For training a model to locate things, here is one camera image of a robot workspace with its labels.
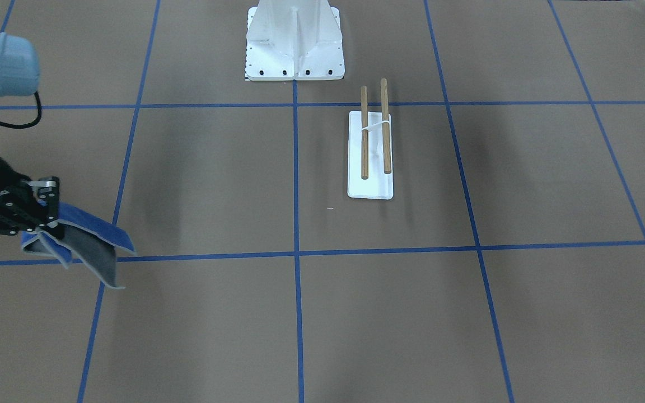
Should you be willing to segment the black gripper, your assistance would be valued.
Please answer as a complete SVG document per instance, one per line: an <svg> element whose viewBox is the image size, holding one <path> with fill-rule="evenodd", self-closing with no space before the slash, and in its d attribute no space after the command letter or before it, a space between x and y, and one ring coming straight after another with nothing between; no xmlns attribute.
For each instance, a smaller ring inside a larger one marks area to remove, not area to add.
<svg viewBox="0 0 645 403"><path fill-rule="evenodd" d="M0 158L0 235L44 231L61 240L65 229L58 222L59 179L30 179Z"/></svg>

